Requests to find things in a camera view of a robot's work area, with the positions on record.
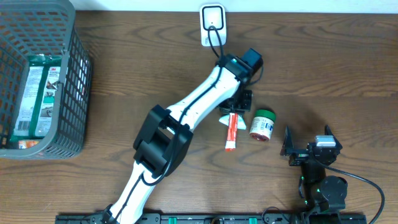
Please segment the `red white sachet stick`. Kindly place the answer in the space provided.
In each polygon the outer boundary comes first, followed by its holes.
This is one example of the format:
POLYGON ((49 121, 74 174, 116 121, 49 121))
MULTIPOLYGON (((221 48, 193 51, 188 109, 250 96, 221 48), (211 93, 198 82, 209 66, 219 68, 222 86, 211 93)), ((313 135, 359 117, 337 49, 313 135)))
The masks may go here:
POLYGON ((238 130, 238 114, 229 114, 228 133, 225 144, 225 151, 231 152, 236 149, 236 133, 238 130))

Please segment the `green lid white jar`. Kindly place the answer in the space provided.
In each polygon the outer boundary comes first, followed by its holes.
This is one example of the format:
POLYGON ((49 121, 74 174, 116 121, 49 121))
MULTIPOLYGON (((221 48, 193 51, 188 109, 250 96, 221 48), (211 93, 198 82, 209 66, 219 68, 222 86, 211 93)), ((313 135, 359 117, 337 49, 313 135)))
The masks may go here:
POLYGON ((269 141, 274 130, 276 115, 269 110, 257 110, 249 131, 250 137, 258 141, 269 141))

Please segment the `light green wipes packet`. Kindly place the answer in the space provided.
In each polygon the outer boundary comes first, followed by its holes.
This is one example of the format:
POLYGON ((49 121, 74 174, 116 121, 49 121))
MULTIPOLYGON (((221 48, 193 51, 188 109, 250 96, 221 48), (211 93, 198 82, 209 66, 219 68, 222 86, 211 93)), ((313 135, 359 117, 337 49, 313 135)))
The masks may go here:
MULTIPOLYGON (((220 119, 219 119, 219 122, 221 123, 221 124, 224 124, 224 125, 226 125, 226 126, 229 126, 229 115, 228 114, 226 114, 226 115, 224 115, 224 116, 222 116, 220 119)), ((243 116, 242 115, 238 115, 238 127, 237 127, 238 129, 242 129, 242 130, 245 130, 246 129, 246 123, 244 122, 244 120, 243 120, 243 116)))

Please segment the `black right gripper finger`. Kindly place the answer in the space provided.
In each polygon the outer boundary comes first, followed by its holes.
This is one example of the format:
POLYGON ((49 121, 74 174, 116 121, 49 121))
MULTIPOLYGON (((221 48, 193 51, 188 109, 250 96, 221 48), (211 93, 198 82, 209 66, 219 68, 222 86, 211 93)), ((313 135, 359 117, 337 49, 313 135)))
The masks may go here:
POLYGON ((292 134, 290 132, 290 129, 288 126, 285 128, 285 134, 284 134, 284 142, 282 145, 282 149, 280 151, 281 156, 289 156, 294 150, 294 144, 292 140, 292 134))
POLYGON ((327 135, 327 136, 332 136, 333 135, 329 125, 325 126, 325 135, 327 135))

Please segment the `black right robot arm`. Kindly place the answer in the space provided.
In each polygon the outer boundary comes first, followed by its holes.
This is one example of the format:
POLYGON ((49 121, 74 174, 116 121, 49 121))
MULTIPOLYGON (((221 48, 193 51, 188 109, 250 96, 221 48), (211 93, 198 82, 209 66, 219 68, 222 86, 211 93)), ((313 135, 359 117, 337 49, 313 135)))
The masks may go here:
POLYGON ((289 166, 301 168, 298 193, 312 213, 335 213, 345 208, 347 181, 326 175, 326 168, 336 161, 342 148, 329 126, 304 149, 294 147, 290 129, 285 129, 280 154, 289 158, 289 166))

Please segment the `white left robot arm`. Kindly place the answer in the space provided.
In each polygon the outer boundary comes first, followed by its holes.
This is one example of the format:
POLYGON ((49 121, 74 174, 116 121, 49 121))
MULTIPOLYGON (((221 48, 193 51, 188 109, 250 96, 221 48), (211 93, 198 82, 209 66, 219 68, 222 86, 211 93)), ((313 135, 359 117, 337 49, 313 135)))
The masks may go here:
POLYGON ((242 57, 221 55, 209 77, 188 96, 147 114, 133 148, 132 174, 118 201, 109 206, 103 223, 135 223, 154 187, 184 160, 193 132, 215 108, 243 114, 251 107, 251 78, 263 66, 261 54, 249 49, 242 57))

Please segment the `orange Kleenex tissue pack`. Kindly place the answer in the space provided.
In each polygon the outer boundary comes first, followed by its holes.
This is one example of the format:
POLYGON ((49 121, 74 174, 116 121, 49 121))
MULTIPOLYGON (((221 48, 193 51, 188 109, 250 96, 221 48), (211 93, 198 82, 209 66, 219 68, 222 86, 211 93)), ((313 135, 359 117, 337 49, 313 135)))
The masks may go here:
POLYGON ((28 139, 28 140, 19 140, 18 147, 19 149, 27 149, 33 146, 36 146, 40 141, 36 139, 28 139))

